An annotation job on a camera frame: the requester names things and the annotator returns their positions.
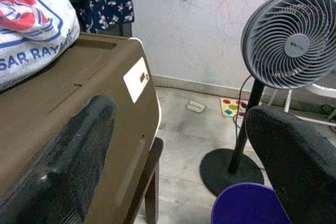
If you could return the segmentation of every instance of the black round base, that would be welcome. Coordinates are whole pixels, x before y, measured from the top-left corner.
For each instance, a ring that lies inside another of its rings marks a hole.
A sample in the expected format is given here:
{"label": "black round base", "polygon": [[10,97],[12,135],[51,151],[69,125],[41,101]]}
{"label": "black round base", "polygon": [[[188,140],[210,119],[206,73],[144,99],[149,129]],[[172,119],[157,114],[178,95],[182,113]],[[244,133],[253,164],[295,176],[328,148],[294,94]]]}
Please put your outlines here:
{"label": "black round base", "polygon": [[242,182],[264,184],[264,177],[257,164],[243,155],[236,174],[230,174],[233,150],[217,149],[209,152],[202,159],[199,171],[205,186],[214,194],[219,195],[225,188]]}

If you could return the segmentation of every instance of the white label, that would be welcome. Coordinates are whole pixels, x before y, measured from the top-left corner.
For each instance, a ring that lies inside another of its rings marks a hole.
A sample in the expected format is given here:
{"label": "white label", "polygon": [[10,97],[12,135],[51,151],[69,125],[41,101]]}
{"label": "white label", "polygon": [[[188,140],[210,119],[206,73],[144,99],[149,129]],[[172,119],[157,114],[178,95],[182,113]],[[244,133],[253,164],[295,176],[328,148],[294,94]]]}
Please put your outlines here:
{"label": "white label", "polygon": [[134,103],[137,102],[149,81],[149,74],[143,57],[124,75],[124,82]]}

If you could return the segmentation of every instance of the brown storage box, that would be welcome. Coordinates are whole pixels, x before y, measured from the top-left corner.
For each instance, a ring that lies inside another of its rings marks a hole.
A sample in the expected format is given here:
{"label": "brown storage box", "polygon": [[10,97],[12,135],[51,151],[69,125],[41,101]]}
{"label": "brown storage box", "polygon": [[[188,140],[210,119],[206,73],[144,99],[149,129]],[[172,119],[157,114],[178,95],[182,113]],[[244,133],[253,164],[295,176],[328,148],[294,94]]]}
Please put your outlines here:
{"label": "brown storage box", "polygon": [[142,57],[149,69],[136,39],[81,34],[42,72],[0,93],[0,197],[90,98],[108,95],[117,104],[117,117],[85,223],[121,223],[160,117],[150,73],[136,103],[123,79]]}

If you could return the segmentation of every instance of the dark floral cloth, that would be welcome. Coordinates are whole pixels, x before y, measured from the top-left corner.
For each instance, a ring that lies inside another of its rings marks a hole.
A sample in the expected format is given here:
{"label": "dark floral cloth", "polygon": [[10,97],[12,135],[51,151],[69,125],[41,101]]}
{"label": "dark floral cloth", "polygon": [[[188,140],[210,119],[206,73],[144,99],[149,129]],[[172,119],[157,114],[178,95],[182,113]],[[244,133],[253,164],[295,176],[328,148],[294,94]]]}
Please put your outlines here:
{"label": "dark floral cloth", "polygon": [[109,25],[134,21],[132,0],[88,0],[73,4],[84,31],[98,33]]}

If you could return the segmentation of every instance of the fan head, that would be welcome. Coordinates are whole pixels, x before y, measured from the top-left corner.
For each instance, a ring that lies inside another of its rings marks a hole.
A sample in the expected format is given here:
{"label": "fan head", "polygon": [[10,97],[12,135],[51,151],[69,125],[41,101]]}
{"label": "fan head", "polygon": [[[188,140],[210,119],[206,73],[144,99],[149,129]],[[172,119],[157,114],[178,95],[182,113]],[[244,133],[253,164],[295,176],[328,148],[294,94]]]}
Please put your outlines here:
{"label": "fan head", "polygon": [[336,0],[270,0],[241,38],[250,73],[277,89],[304,87],[336,68]]}

